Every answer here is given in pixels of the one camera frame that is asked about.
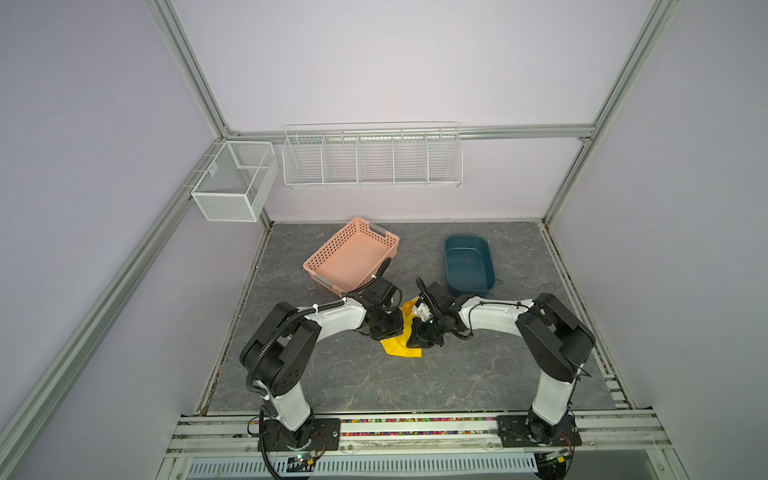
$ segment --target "yellow bag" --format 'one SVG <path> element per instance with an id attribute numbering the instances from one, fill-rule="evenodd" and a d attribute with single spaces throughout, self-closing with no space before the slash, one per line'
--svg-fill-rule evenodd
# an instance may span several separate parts
<path id="1" fill-rule="evenodd" d="M 403 303 L 402 307 L 402 335 L 395 336 L 391 339 L 382 340 L 382 346 L 384 350 L 392 356 L 404 356 L 406 358 L 422 358 L 421 349 L 410 349 L 406 346 L 408 338 L 411 336 L 411 325 L 413 323 L 416 314 L 413 312 L 413 307 L 416 306 L 416 297 L 413 300 Z"/>

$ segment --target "dark blue tray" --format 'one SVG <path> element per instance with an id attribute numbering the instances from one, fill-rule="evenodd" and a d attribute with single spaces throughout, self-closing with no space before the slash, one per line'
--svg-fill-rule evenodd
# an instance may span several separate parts
<path id="1" fill-rule="evenodd" d="M 445 277 L 452 295 L 487 296 L 496 284 L 488 242 L 470 235 L 449 237 L 445 241 Z"/>

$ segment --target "gray tabletop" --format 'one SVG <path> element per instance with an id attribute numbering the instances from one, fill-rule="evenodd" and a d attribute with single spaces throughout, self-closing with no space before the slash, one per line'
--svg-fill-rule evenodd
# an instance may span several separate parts
<path id="1" fill-rule="evenodd" d="M 310 279 L 304 261 L 342 224 L 277 224 L 221 370 L 209 412 L 254 412 L 259 398 L 245 390 L 240 350 L 272 307 L 334 300 Z M 406 299 L 418 294 L 414 279 L 445 282 L 444 242 L 456 234 L 485 238 L 491 248 L 497 285 L 488 296 L 524 300 L 553 293 L 570 306 L 541 232 L 535 223 L 381 224 L 400 237 L 398 254 L 386 278 Z M 573 409 L 613 409 L 592 357 L 573 396 Z M 527 410 L 540 369 L 522 338 L 479 330 L 464 341 L 445 337 L 443 347 L 424 349 L 421 359 L 389 356 L 382 346 L 354 332 L 318 343 L 301 379 L 304 395 L 317 413 L 351 411 Z"/>

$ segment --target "pink basket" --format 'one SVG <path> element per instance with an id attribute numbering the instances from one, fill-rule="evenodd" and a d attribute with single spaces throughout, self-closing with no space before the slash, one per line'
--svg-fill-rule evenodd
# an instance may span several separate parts
<path id="1" fill-rule="evenodd" d="M 382 262 L 397 255 L 400 237 L 355 217 L 304 262 L 304 270 L 336 295 L 371 280 Z"/>

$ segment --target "white wire rack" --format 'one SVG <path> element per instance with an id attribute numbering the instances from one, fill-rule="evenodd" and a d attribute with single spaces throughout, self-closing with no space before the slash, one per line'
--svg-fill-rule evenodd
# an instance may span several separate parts
<path id="1" fill-rule="evenodd" d="M 279 169 L 270 142 L 225 141 L 192 197 L 208 220 L 257 222 Z"/>
<path id="2" fill-rule="evenodd" d="M 289 134 L 283 174 L 291 188 L 456 186 L 463 178 L 458 127 Z"/>

